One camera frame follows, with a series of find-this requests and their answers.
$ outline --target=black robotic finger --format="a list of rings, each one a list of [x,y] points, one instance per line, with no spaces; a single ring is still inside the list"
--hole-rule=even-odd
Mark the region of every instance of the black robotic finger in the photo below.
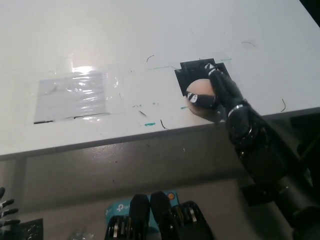
[[[15,202],[14,199],[10,199],[10,200],[1,202],[1,203],[0,203],[0,210],[3,209],[3,208],[5,208],[6,206],[9,206],[9,205],[13,204],[14,202]]]
[[[214,93],[219,98],[219,102],[224,106],[227,113],[244,101],[237,84],[232,81],[227,74],[223,73],[211,63],[208,63],[205,69]]]
[[[15,213],[17,213],[18,211],[19,211],[18,208],[13,208],[13,209],[6,210],[6,211],[4,211],[4,212],[2,212],[2,213],[0,214],[0,219],[3,218],[3,217],[5,217],[5,216],[7,216],[7,215],[15,214]]]
[[[194,94],[192,92],[185,92],[186,98],[196,107],[204,108],[204,109],[217,109],[219,105],[218,98],[212,95],[206,94]]]
[[[8,226],[8,225],[17,225],[20,223],[20,220],[7,220],[0,222],[0,227]]]

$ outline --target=robotic hand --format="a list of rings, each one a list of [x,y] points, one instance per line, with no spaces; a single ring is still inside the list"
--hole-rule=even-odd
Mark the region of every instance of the robotic hand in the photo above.
[[[4,187],[0,187],[0,200],[2,199],[2,197],[5,195],[6,189]],[[7,201],[3,201],[0,202],[0,210],[4,209],[6,206],[9,206],[11,204],[13,204],[15,202],[14,199],[10,199]],[[2,219],[3,217],[10,215],[10,214],[15,214],[18,212],[17,208],[13,208],[13,209],[8,209],[5,210],[3,212],[0,213],[0,219]],[[6,220],[6,221],[0,221],[0,227],[4,227],[4,226],[14,226],[20,223],[20,220]],[[13,232],[10,230],[3,230],[0,229],[0,239],[6,239],[7,236],[12,235]]]
[[[305,170],[281,137],[242,97],[235,82],[214,63],[203,66],[215,96],[186,92],[196,107],[227,113],[226,128],[236,153],[255,184],[242,189],[249,205],[274,201],[294,228],[295,240],[320,239],[320,203],[303,177]]]

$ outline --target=egg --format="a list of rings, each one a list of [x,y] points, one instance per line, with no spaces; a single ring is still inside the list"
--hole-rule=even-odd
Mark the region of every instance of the egg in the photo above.
[[[193,94],[198,94],[198,95],[205,94],[205,95],[215,96],[210,80],[207,78],[201,78],[196,81],[193,81],[186,90]],[[203,117],[203,116],[211,115],[214,112],[212,109],[206,109],[206,108],[194,106],[192,104],[192,102],[195,102],[194,99],[188,100],[186,97],[185,99],[186,99],[186,104],[188,105],[190,111],[197,116]]]

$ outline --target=table surface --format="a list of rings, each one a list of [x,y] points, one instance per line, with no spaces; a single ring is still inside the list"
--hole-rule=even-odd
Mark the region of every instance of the table surface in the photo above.
[[[174,72],[198,59],[224,63],[263,116],[320,107],[320,29],[298,0],[2,1],[0,29],[0,159],[210,124]],[[42,99],[57,82],[83,94],[64,84],[89,70],[104,114],[74,119],[68,97]],[[68,120],[34,124],[54,105]]]

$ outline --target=green mark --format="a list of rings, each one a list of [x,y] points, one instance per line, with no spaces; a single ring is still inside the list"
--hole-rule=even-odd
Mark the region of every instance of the green mark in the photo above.
[[[150,122],[150,123],[146,123],[145,126],[148,127],[148,126],[153,126],[155,124],[156,124],[155,122]]]
[[[169,66],[158,66],[158,67],[154,67],[154,68],[148,68],[147,70],[156,70],[156,69],[167,69],[169,68]]]
[[[215,63],[217,63],[217,62],[227,62],[227,61],[230,61],[230,60],[232,60],[232,58],[226,58],[226,59],[220,59],[220,60],[216,60],[215,61]]]

